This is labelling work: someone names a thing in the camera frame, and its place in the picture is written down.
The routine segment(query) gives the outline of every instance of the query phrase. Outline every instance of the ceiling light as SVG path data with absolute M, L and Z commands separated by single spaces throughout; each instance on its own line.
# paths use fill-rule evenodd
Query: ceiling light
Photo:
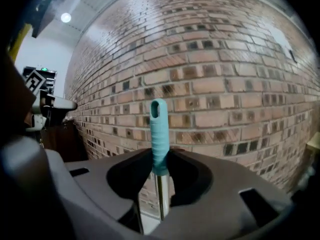
M 61 15 L 61 21 L 64 23 L 68 23 L 69 21 L 71 21 L 71 15 L 67 12 L 63 13 Z

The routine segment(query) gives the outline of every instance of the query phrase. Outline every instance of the white wall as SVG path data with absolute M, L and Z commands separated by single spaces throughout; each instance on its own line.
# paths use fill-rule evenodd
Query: white wall
M 73 29 L 62 31 L 61 24 L 53 20 L 37 38 L 31 36 L 31 29 L 22 41 L 15 66 L 20 74 L 25 66 L 57 71 L 53 95 L 63 98 L 68 65 L 79 34 Z

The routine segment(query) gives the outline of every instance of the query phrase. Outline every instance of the teal handle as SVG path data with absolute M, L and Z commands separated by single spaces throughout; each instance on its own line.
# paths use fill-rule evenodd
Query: teal handle
M 156 98 L 150 104 L 152 171 L 158 176 L 168 173 L 167 153 L 170 148 L 167 103 Z

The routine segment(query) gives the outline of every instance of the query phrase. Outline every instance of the brick wall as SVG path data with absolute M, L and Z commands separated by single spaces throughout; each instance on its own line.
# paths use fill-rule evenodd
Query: brick wall
M 297 63 L 266 24 L 284 32 Z M 258 0 L 118 0 L 78 43 L 65 91 L 92 159 L 149 148 L 149 104 L 164 98 L 171 145 L 235 161 L 279 188 L 319 117 L 315 54 Z M 156 213 L 150 181 L 141 199 Z

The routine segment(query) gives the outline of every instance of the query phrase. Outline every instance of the metal rod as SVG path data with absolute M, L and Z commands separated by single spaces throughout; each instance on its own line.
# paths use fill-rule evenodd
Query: metal rod
M 169 175 L 156 176 L 156 187 L 159 198 L 160 218 L 163 221 L 169 213 Z

